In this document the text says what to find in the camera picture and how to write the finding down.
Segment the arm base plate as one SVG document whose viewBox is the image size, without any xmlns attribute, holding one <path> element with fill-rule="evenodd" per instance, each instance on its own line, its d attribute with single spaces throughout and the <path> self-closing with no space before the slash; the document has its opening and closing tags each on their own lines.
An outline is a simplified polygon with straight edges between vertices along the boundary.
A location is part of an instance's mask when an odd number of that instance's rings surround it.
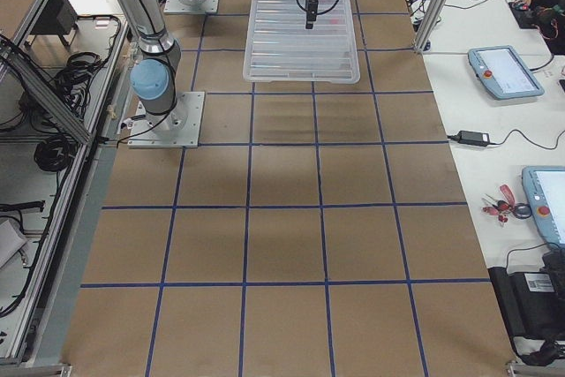
<svg viewBox="0 0 565 377">
<path fill-rule="evenodd" d="M 130 148 L 194 148 L 199 145 L 201 120 L 205 103 L 204 92 L 182 92 L 177 105 L 165 118 L 147 115 L 138 101 L 136 112 L 145 115 L 132 124 L 132 137 L 126 142 Z"/>
<path fill-rule="evenodd" d="M 218 12 L 219 0 L 166 0 L 164 13 L 169 15 L 208 15 Z"/>
</svg>

